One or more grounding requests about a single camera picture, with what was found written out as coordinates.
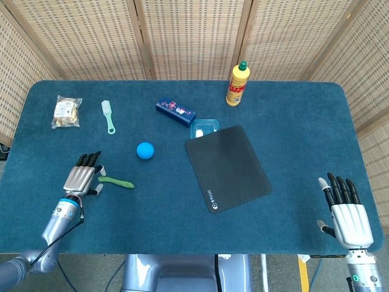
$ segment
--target white brush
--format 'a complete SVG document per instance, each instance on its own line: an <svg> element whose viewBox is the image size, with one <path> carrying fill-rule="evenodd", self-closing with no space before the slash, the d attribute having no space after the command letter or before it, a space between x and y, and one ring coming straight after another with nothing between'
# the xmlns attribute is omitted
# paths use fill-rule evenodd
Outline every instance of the white brush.
<svg viewBox="0 0 389 292"><path fill-rule="evenodd" d="M103 108L103 114L107 119L108 134L111 134L111 135L115 134L116 129L115 129L114 124L112 123L112 119L111 119L112 109L111 109L111 104L109 103L109 100L102 101L102 108Z"/></svg>

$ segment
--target wicker screen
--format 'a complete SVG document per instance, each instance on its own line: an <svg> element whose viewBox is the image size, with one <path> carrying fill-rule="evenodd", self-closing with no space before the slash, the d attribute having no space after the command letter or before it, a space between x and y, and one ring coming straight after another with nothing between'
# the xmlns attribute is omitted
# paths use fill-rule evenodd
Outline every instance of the wicker screen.
<svg viewBox="0 0 389 292"><path fill-rule="evenodd" d="M313 75L343 86L356 128L389 107L389 0L362 8Z"/></svg>
<svg viewBox="0 0 389 292"><path fill-rule="evenodd" d="M42 79L54 76L0 12L0 143L11 146L27 93Z"/></svg>
<svg viewBox="0 0 389 292"><path fill-rule="evenodd" d="M157 79L228 79L244 0L141 0Z"/></svg>
<svg viewBox="0 0 389 292"><path fill-rule="evenodd" d="M351 0L263 0L244 57L251 80L298 80Z"/></svg>
<svg viewBox="0 0 389 292"><path fill-rule="evenodd" d="M68 79L145 79L126 0L12 2Z"/></svg>
<svg viewBox="0 0 389 292"><path fill-rule="evenodd" d="M364 136L359 145L385 233L389 232L389 122Z"/></svg>

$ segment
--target robot finger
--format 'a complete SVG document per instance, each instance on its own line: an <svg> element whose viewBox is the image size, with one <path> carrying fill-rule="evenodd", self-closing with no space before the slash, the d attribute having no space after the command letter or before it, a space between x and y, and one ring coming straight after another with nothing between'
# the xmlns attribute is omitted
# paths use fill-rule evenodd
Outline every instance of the robot finger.
<svg viewBox="0 0 389 292"><path fill-rule="evenodd" d="M318 178L318 183L320 184L320 187L322 188L322 191L326 196L326 201L329 207L329 211L331 211L331 206L335 205L335 200L331 192L331 187L328 185L328 183L324 178Z"/></svg>
<svg viewBox="0 0 389 292"><path fill-rule="evenodd" d="M350 179L346 179L346 183L351 193L352 203L360 204L357 188L355 187L354 183Z"/></svg>
<svg viewBox="0 0 389 292"><path fill-rule="evenodd" d="M105 168L102 165L98 165L95 167L95 173L100 172L102 176L106 176Z"/></svg>
<svg viewBox="0 0 389 292"><path fill-rule="evenodd" d="M94 155L94 153L88 154L88 156L85 157L83 163L81 163L81 166L87 166L87 164L89 163L89 161L91 160L93 155Z"/></svg>
<svg viewBox="0 0 389 292"><path fill-rule="evenodd" d="M100 154L101 154L101 151L94 153L92 155L91 159L88 161L88 166L94 166L96 163L96 160Z"/></svg>
<svg viewBox="0 0 389 292"><path fill-rule="evenodd" d="M344 202L343 202L342 194L340 193L339 185L335 179L335 176L331 172L327 173L327 176L328 176L329 181L331 183L332 192L335 195L335 198L334 198L335 204L343 204Z"/></svg>
<svg viewBox="0 0 389 292"><path fill-rule="evenodd" d="M97 196L103 189L103 184L98 184L95 189L90 189L87 195Z"/></svg>
<svg viewBox="0 0 389 292"><path fill-rule="evenodd" d="M338 183L340 185L340 189L342 190L342 195L346 201L346 204L351 204L350 192L348 191L348 188L346 186L345 181L340 176L337 176L336 180L338 181Z"/></svg>
<svg viewBox="0 0 389 292"><path fill-rule="evenodd" d="M82 154L82 155L80 156L80 158L78 159L77 163L75 164L75 166L80 166L80 165L82 165L82 163L83 163L85 157L86 157L86 154Z"/></svg>
<svg viewBox="0 0 389 292"><path fill-rule="evenodd" d="M334 228L331 228L329 227L324 221L322 220L317 220L316 221L318 227L320 228L320 230L324 233L327 233L329 234L330 236L332 237L335 237L335 230Z"/></svg>

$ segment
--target green toy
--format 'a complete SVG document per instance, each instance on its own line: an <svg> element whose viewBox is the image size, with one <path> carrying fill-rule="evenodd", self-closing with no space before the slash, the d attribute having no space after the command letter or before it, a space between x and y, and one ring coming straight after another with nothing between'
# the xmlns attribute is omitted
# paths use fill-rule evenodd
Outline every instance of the green toy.
<svg viewBox="0 0 389 292"><path fill-rule="evenodd" d="M108 176L99 176L97 179L101 183L113 183L117 184L118 186L127 187L129 189L135 188L135 186L129 181L120 181L118 179L110 178Z"/></svg>

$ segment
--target white robotic hand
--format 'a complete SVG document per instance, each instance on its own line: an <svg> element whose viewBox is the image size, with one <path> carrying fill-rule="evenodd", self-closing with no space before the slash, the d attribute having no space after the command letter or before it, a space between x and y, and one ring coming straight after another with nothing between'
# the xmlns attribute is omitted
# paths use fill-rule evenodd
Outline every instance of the white robotic hand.
<svg viewBox="0 0 389 292"><path fill-rule="evenodd" d="M376 265L376 257L367 248L374 242L365 207L361 205L354 183L332 173L327 173L331 187L325 179L318 182L328 203L334 228L321 220L317 221L320 230L337 239L348 249L346 263L350 272L347 278L350 292L383 292L381 276Z"/></svg>
<svg viewBox="0 0 389 292"><path fill-rule="evenodd" d="M326 195L328 207L334 219L334 229L318 220L322 232L337 239L346 249L365 249L373 242L369 219L365 207L361 205L355 185L350 179L344 180L328 173L331 187L325 179L319 178L319 184Z"/></svg>

